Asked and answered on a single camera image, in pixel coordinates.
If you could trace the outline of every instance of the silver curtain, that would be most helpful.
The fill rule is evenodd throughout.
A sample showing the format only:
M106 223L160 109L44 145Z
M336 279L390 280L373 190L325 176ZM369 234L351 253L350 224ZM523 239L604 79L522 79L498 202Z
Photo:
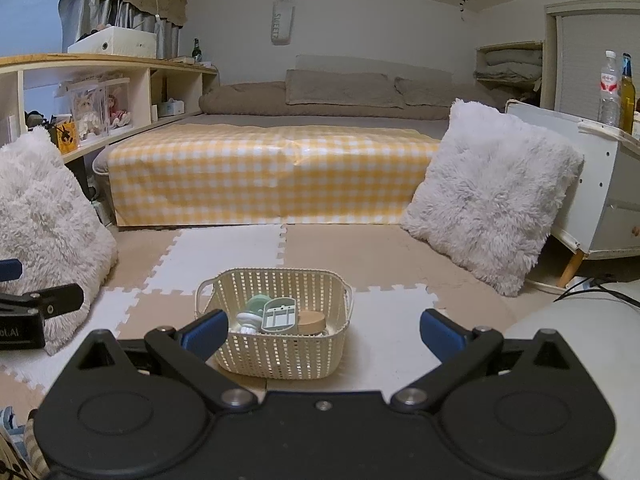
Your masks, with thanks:
M154 15L122 0L60 0L58 13L62 22L62 52L98 25L114 25L154 32L158 39L158 59L178 56L180 27L167 20L158 24Z

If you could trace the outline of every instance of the green glass bottle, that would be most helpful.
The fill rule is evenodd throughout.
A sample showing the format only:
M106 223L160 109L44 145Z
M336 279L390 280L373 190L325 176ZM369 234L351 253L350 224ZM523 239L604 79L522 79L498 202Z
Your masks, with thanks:
M200 50L200 42L198 38L193 40L193 52L191 53L191 57L196 60L196 63L202 61L202 51Z
M620 129L631 135L636 110L636 87L631 75L631 56L623 54L622 83L620 85Z

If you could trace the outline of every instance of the metal screw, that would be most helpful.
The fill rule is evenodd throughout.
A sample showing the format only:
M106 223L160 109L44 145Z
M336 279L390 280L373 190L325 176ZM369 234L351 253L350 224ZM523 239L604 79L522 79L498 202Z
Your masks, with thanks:
M332 403L328 400L318 400L318 402L316 402L316 408L321 412L328 412L332 407Z
M254 400L254 396L244 388L232 388L231 390L222 392L220 399L222 399L222 402L227 406L242 408L243 406L250 404L252 400Z
M427 394L419 388L405 388L396 393L396 400L405 406L415 406L427 400Z

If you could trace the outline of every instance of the plastic basket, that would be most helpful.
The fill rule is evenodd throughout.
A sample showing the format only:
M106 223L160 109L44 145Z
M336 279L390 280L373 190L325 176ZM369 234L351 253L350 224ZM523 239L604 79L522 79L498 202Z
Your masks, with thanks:
M200 300L213 285L204 312ZM326 317L325 335L241 334L236 314L255 294L295 298L300 310L318 310ZM215 359L236 374L270 379L320 379L338 366L353 310L353 289L327 270L232 269L203 282L196 292L196 317L219 308L229 318L229 334Z

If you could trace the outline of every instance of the basket handle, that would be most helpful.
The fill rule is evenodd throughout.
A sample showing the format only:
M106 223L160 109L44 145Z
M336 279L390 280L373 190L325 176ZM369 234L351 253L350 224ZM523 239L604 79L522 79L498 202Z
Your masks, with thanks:
M353 287L348 283L344 284L344 301L347 304L347 323L351 320L353 312Z
M209 285L215 284L217 280L217 278L211 278L210 280L204 280L200 285L198 285L198 290L196 290L195 319L198 319L202 314L204 314L204 312L200 311L200 298L202 296L202 291Z

